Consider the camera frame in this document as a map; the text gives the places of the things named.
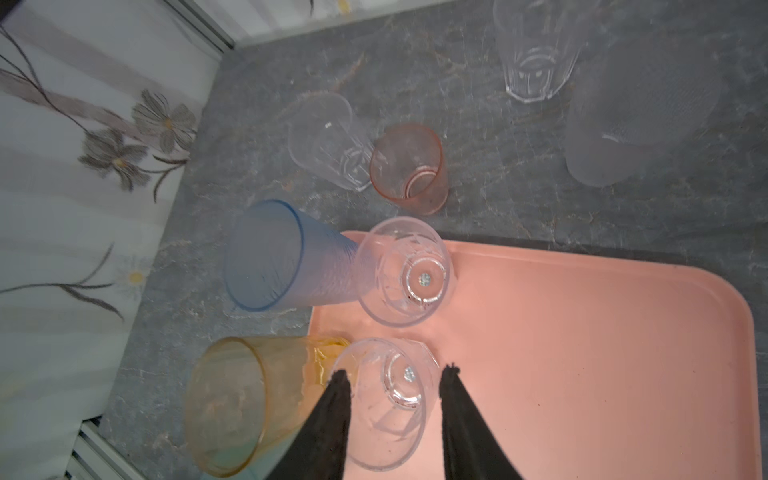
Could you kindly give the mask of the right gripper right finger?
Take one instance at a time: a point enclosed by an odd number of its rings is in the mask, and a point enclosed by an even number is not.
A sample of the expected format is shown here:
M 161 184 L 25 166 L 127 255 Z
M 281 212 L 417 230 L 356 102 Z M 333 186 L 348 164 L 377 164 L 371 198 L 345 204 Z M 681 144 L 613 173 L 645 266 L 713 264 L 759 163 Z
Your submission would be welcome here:
M 497 443 L 460 377 L 447 365 L 441 374 L 443 465 L 446 479 L 514 479 L 523 477 Z

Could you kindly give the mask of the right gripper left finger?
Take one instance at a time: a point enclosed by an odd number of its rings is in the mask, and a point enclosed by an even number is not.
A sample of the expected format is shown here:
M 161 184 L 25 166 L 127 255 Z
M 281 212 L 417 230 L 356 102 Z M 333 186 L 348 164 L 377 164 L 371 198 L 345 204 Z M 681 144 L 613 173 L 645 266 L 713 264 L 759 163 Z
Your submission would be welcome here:
M 344 477 L 351 421 L 351 384 L 335 371 L 322 396 L 268 479 Z

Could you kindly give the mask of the tall yellow plastic cup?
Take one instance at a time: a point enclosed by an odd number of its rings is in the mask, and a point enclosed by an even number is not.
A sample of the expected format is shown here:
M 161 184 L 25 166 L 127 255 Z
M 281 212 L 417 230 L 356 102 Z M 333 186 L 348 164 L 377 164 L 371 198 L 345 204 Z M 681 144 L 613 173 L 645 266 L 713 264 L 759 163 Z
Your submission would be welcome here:
M 185 438 L 198 467 L 232 477 L 295 434 L 348 345 L 333 336 L 213 343 L 193 369 L 184 400 Z

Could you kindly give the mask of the pink plastic tray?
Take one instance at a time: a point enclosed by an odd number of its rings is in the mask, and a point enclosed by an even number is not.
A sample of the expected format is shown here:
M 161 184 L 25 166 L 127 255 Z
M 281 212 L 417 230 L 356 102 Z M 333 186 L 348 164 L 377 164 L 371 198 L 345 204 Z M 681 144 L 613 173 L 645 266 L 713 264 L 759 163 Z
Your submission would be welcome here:
M 424 322 L 356 302 L 309 331 L 426 343 L 527 479 L 759 479 L 754 322 L 743 296 L 681 265 L 460 241 L 458 281 Z

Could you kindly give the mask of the tall blue plastic cup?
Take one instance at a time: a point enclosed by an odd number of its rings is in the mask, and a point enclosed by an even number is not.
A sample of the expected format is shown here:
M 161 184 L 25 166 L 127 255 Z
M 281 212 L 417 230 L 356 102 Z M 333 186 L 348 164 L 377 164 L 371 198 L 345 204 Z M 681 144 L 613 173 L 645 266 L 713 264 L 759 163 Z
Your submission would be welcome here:
M 224 283 L 247 311 L 314 307 L 356 299 L 357 243 L 282 200 L 251 205 L 230 236 Z

